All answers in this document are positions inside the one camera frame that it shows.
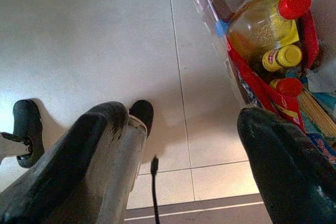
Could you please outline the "white crumpled paper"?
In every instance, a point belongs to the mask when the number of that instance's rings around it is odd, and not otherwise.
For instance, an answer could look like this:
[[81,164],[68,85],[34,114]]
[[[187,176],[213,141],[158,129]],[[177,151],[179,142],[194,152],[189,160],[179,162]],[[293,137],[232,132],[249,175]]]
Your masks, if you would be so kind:
[[313,93],[336,93],[336,59],[318,69],[307,70],[308,89]]

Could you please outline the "black robot right foot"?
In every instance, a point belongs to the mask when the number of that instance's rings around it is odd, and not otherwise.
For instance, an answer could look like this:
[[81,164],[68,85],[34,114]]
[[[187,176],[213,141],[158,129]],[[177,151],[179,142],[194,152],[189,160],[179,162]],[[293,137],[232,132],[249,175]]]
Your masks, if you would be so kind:
[[138,100],[130,107],[129,114],[135,116],[145,125],[147,137],[149,137],[154,119],[152,104],[147,100]]

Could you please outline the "blue printed package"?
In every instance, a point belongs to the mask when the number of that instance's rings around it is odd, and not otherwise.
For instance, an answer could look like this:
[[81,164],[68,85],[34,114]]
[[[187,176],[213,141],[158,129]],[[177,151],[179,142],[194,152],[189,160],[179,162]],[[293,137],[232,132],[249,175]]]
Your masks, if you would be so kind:
[[336,151],[326,142],[324,136],[321,133],[307,133],[307,136],[328,162],[336,167]]

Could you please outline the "large amber bottle red cap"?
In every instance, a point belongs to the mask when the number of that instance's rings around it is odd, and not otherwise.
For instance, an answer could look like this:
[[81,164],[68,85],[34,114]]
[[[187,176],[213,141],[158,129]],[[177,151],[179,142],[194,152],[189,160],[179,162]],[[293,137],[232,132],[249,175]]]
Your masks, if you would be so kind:
[[[250,60],[255,56],[264,54],[265,52],[277,49],[268,49],[260,44],[261,39],[258,38],[258,25],[265,19],[259,6],[260,1],[249,5],[243,12],[238,14],[230,22],[227,28],[227,39],[231,46],[246,60]],[[278,4],[280,14],[285,18],[296,18],[303,16],[311,6],[311,0],[280,0]]]

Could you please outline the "yellow package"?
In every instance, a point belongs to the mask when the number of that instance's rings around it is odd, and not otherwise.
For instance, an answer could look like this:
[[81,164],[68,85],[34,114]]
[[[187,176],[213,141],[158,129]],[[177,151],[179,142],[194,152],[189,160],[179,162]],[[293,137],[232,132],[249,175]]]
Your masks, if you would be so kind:
[[296,18],[285,18],[280,14],[278,4],[280,0],[261,0],[259,6],[262,7],[265,17],[258,25],[258,38],[260,44],[268,49],[280,48],[299,41],[296,26]]

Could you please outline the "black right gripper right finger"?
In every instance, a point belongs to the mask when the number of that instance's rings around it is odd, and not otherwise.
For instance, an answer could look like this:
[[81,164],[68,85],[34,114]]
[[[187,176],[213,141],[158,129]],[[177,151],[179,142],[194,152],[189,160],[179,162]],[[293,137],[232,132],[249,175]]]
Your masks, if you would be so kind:
[[336,167],[297,125],[254,107],[237,130],[273,224],[336,224]]

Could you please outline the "blue tape piece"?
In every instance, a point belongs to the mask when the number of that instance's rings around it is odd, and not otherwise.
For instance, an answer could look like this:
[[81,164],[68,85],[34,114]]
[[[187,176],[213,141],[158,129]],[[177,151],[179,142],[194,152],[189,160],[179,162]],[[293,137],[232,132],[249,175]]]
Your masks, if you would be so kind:
[[218,20],[214,24],[214,30],[218,37],[223,37],[227,34],[227,28],[229,27],[229,23],[224,22],[223,20]]

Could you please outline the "small yellow bottle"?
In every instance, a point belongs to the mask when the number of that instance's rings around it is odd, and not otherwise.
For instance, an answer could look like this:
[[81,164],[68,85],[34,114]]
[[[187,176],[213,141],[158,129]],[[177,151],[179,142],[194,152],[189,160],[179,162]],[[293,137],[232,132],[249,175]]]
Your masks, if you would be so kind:
[[283,68],[297,66],[302,61],[302,51],[296,45],[287,45],[266,52],[261,60],[265,70],[276,72]]

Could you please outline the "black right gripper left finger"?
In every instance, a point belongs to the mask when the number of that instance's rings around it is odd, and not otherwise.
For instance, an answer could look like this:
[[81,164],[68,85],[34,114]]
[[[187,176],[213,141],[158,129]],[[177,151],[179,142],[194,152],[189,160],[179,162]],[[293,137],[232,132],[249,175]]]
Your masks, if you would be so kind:
[[129,109],[106,102],[81,115],[0,193],[0,224],[124,224],[148,138]]

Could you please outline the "spaghetti pack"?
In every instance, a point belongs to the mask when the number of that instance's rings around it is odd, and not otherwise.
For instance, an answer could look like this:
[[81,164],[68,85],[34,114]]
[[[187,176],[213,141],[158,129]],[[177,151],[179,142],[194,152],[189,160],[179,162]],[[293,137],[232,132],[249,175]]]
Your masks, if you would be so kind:
[[299,109],[318,126],[325,136],[331,138],[336,137],[336,123],[328,116],[324,109],[307,90],[303,90],[297,96],[297,100],[299,103]]

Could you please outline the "clear plastic bin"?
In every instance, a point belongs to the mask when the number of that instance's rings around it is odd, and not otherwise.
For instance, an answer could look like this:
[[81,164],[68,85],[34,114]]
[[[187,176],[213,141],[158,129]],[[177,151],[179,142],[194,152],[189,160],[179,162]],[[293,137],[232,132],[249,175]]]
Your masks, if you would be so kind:
[[232,62],[227,51],[228,46],[226,37],[218,37],[215,33],[214,24],[219,20],[219,18],[215,13],[211,0],[193,0],[193,2],[202,19],[202,22],[211,34],[212,45],[227,70],[231,89],[238,101],[238,104],[242,108],[246,106],[257,106],[262,108],[263,104],[257,99],[250,86],[240,75],[240,71]]

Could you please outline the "red plastic bag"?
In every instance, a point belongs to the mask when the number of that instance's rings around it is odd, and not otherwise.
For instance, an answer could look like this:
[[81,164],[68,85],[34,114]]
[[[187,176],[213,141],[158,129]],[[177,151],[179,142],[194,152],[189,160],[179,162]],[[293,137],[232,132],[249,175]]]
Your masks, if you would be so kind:
[[[304,70],[310,69],[319,53],[319,42],[316,27],[311,11],[307,11],[299,18],[300,35],[302,35],[303,63]],[[242,79],[251,88],[261,106],[283,119],[303,129],[302,117],[299,112],[299,104],[295,97],[282,95],[270,87],[260,78],[248,65],[233,46],[227,43],[227,52],[233,69],[239,71]]]

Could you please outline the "black robot left foot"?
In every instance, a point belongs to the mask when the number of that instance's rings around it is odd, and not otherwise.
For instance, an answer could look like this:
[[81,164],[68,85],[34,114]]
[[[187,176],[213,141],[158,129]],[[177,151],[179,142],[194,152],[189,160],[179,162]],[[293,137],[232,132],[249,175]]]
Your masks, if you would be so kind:
[[13,107],[13,133],[0,132],[0,163],[15,156],[22,168],[31,168],[44,154],[43,126],[33,100],[19,100]]

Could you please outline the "small bottle with red cap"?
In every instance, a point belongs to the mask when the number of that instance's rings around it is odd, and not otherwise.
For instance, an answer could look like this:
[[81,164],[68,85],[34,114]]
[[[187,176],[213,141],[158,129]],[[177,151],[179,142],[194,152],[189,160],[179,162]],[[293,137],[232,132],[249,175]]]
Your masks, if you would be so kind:
[[303,85],[297,78],[274,79],[269,83],[281,95],[297,97],[303,91]]

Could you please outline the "black robot foot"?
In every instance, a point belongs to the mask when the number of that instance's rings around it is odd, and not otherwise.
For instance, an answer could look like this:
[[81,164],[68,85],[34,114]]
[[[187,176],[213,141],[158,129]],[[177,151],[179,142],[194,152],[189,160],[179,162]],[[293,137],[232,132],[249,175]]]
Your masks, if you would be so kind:
[[43,126],[33,100],[19,100],[13,107],[13,133],[0,132],[0,163],[15,156],[22,168],[31,168],[44,154]]
[[130,107],[129,114],[135,116],[145,125],[147,137],[149,137],[154,119],[152,104],[147,100],[138,100]]

